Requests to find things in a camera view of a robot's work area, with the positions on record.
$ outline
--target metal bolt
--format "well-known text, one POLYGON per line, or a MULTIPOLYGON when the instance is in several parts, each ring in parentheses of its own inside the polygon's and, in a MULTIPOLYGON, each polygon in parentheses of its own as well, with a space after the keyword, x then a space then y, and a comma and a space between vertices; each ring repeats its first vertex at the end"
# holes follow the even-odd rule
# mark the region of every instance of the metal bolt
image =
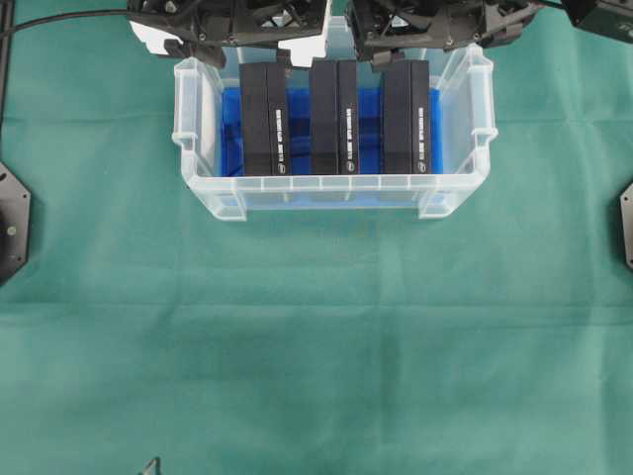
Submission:
POLYGON ((178 6, 174 2, 169 0, 168 2, 165 3, 165 12, 176 13, 177 11, 178 11, 178 6))

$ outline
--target white robot part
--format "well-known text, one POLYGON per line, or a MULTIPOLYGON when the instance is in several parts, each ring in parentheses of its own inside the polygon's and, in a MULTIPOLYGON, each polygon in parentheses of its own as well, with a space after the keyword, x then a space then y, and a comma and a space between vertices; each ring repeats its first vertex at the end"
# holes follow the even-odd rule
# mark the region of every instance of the white robot part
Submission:
POLYGON ((132 31, 135 32, 136 37, 147 47, 147 50, 152 54, 158 54, 167 56, 168 52, 165 49, 165 40, 178 40, 182 45, 182 40, 175 35, 157 30, 152 27, 147 27, 137 22, 130 22, 132 31))
POLYGON ((277 44, 279 49, 290 51, 290 62, 297 67, 311 67, 315 57, 325 57, 327 50, 327 30, 332 16, 332 1, 327 0, 323 30, 316 37, 283 40, 277 44))

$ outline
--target black box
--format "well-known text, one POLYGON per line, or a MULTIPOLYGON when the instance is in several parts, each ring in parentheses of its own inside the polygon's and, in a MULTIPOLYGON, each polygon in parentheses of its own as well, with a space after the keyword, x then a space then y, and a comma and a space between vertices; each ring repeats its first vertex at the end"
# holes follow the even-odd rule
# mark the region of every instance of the black box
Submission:
POLYGON ((356 61, 315 61, 310 71, 313 175, 360 171, 356 61))
POLYGON ((277 63, 239 66, 244 175, 291 174, 286 74, 277 63))
POLYGON ((286 98, 286 69, 277 62, 266 66, 268 122, 273 175, 290 175, 290 128, 286 98))
POLYGON ((338 173, 336 61, 313 62, 310 70, 310 150, 312 175, 338 173))
POLYGON ((428 62, 394 62, 382 87, 383 173, 431 173, 428 62))
POLYGON ((358 159, 358 92, 356 61, 348 59, 337 64, 338 87, 338 173, 360 172, 358 159))

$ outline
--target green tablecloth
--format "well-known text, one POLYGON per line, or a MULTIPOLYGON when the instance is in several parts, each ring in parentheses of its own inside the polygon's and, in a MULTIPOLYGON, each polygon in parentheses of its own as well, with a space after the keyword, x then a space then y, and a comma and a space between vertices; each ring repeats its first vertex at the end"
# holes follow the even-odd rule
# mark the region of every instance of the green tablecloth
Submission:
POLYGON ((34 206, 0 291, 2 471, 630 474, 633 47, 545 11, 488 56, 492 173, 450 218, 227 224, 179 176, 173 60, 122 18, 18 34, 2 159, 34 206))

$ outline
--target black mounting bracket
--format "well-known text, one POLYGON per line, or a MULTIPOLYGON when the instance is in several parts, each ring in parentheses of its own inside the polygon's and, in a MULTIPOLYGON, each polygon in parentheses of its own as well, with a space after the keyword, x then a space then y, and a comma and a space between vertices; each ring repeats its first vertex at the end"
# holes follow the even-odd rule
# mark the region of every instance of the black mounting bracket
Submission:
POLYGON ((30 211, 31 193, 0 163, 0 282, 27 262, 30 211))
POLYGON ((633 270, 633 183, 620 195, 626 265, 633 270))

